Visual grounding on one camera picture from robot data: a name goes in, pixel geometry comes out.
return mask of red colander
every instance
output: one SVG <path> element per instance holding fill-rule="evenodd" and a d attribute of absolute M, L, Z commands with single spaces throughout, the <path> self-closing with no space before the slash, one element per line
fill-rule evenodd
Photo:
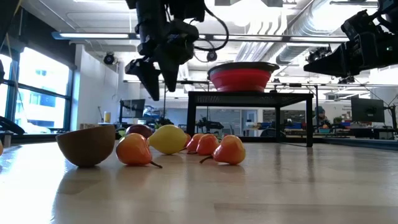
<path fill-rule="evenodd" d="M 278 65 L 267 62 L 233 62 L 210 69 L 209 79 L 218 91 L 264 92 Z"/>

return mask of black table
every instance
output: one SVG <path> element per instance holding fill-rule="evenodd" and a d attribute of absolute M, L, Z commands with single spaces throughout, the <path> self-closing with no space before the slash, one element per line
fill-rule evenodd
<path fill-rule="evenodd" d="M 191 136 L 195 134 L 197 106 L 275 108 L 275 120 L 280 121 L 281 108 L 306 101 L 307 147 L 312 147 L 312 98 L 313 94 L 307 93 L 190 91 L 188 92 L 187 133 Z M 275 122 L 275 129 L 275 141 L 280 142 L 280 122 Z"/>

